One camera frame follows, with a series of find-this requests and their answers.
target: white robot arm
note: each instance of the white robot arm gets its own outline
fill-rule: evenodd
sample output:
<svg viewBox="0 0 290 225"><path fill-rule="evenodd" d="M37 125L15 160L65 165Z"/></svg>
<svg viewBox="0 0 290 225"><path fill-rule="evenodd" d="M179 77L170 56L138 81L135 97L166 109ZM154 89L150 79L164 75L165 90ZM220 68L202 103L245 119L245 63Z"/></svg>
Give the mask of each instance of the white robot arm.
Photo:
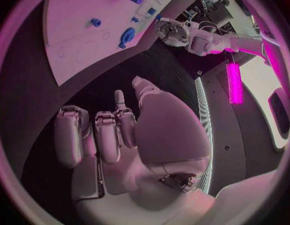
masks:
<svg viewBox="0 0 290 225"><path fill-rule="evenodd" d="M265 59L263 41L251 37L241 37L234 33L219 35L199 29L194 21L179 22L162 17L156 21L155 32L168 46L185 47L198 56L228 52L245 52Z"/></svg>

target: robotic hand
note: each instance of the robotic hand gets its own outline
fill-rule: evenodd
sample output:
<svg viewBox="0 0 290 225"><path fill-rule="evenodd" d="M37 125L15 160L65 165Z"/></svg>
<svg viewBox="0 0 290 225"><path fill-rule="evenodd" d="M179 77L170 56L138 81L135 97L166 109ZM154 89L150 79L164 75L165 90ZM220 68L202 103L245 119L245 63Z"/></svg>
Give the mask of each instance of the robotic hand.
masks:
<svg viewBox="0 0 290 225"><path fill-rule="evenodd" d="M233 33L219 35L199 29L194 21L179 22L162 17L155 23L155 32L168 46L185 47L192 54L206 56L228 52L245 52L265 59L263 41L251 37L240 37Z"/></svg>

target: robotic arm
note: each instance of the robotic arm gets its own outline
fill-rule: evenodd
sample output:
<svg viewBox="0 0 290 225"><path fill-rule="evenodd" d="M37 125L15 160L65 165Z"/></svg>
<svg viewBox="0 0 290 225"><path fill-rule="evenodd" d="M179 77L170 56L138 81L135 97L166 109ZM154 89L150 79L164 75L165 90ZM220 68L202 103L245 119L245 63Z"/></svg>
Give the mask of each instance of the robotic arm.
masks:
<svg viewBox="0 0 290 225"><path fill-rule="evenodd" d="M262 40L233 33L219 35L199 29L199 25L194 21L179 22L162 17L156 21L155 32L166 45L185 47L188 52L198 56L219 54L226 50L254 54L266 60Z"/></svg>

